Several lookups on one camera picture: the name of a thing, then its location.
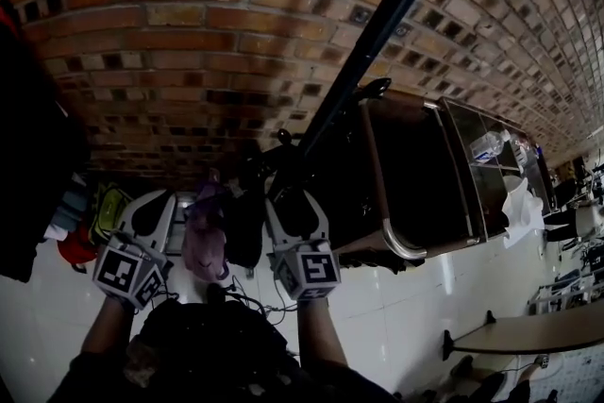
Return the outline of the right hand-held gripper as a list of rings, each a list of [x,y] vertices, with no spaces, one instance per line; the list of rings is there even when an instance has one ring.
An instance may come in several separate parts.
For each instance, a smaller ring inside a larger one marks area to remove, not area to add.
[[[298,208],[276,208],[265,200],[265,227],[272,243],[270,267],[293,301],[327,297],[341,282],[328,220],[317,201],[306,191],[295,199]]]

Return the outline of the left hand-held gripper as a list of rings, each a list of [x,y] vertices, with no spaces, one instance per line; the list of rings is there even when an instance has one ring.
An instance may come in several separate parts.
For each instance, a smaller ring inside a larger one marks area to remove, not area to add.
[[[147,193],[130,202],[101,249],[92,281],[107,296],[142,310],[164,285],[176,194]]]

